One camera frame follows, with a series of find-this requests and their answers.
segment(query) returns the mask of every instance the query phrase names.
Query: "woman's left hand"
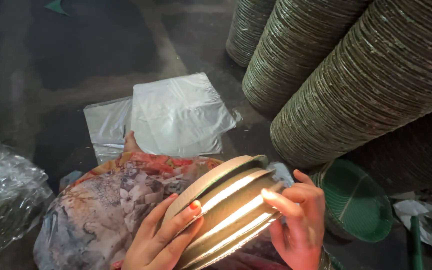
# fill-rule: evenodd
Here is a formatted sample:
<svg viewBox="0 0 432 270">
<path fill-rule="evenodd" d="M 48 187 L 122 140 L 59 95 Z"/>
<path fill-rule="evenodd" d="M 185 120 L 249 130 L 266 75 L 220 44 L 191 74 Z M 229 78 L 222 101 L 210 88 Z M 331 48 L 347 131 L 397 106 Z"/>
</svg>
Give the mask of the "woman's left hand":
<svg viewBox="0 0 432 270">
<path fill-rule="evenodd" d="M 186 224 L 201 212 L 200 202 L 193 201 L 156 232 L 159 220 L 177 197 L 177 194 L 172 194 L 156 206 L 142 221 L 136 237 L 126 253 L 121 270 L 171 270 L 174 268 L 183 250 L 189 245 L 203 224 L 201 217 L 174 238 Z"/>
<path fill-rule="evenodd" d="M 325 194 L 309 176 L 299 170 L 293 174 L 301 182 L 282 194 L 261 191 L 264 201 L 286 217 L 287 226 L 279 219 L 269 226 L 271 242 L 293 270 L 317 270 L 325 234 Z"/>
</svg>

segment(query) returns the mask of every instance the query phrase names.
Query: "patterned cloth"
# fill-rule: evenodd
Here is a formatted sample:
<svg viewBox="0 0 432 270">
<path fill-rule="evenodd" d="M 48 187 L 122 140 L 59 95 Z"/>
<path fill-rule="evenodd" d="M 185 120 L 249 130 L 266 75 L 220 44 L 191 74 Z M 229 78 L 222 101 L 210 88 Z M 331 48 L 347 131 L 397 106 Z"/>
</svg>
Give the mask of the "patterned cloth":
<svg viewBox="0 0 432 270">
<path fill-rule="evenodd" d="M 34 244 L 40 270 L 119 269 L 153 208 L 182 193 L 221 163 L 208 157 L 172 158 L 123 153 L 67 186 L 51 203 Z M 263 234 L 208 270 L 288 270 Z"/>
</svg>

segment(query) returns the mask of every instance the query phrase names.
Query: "red fingernail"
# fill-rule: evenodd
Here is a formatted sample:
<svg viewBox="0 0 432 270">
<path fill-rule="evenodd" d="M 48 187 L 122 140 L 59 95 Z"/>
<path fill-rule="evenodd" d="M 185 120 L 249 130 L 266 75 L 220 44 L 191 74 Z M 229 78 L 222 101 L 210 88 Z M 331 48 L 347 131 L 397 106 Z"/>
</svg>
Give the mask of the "red fingernail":
<svg viewBox="0 0 432 270">
<path fill-rule="evenodd" d="M 200 205 L 201 205 L 201 203 L 200 203 L 198 200 L 193 201 L 193 202 L 189 205 L 189 209 L 191 209 L 191 210 L 195 210 L 195 209 L 198 208 Z"/>
</svg>

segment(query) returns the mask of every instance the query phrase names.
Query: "bare foot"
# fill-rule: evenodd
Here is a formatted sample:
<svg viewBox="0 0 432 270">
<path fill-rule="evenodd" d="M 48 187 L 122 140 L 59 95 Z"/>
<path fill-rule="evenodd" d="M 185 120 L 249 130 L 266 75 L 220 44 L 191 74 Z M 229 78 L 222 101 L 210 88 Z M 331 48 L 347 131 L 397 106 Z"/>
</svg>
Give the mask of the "bare foot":
<svg viewBox="0 0 432 270">
<path fill-rule="evenodd" d="M 129 131 L 126 133 L 126 136 L 124 136 L 124 152 L 141 152 L 143 153 L 143 150 L 139 148 L 138 144 L 136 143 L 135 139 L 135 132 Z"/>
</svg>

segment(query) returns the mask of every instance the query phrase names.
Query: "dark floor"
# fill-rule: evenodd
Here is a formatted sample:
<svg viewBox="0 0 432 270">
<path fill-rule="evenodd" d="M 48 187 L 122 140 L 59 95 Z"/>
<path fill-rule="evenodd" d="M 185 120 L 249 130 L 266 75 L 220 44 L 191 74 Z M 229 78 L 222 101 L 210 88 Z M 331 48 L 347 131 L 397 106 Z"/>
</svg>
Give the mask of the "dark floor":
<svg viewBox="0 0 432 270">
<path fill-rule="evenodd" d="M 97 165 L 83 108 L 132 95 L 136 83 L 206 72 L 226 106 L 243 120 L 223 137 L 221 159 L 265 154 L 280 161 L 270 121 L 244 98 L 244 69 L 225 53 L 233 0 L 0 0 L 0 140 L 60 178 Z M 0 256 L 0 269 L 33 269 L 38 231 Z M 382 242 L 327 248 L 348 270 L 406 270 L 406 230 Z M 432 269 L 432 259 L 426 259 Z"/>
</svg>

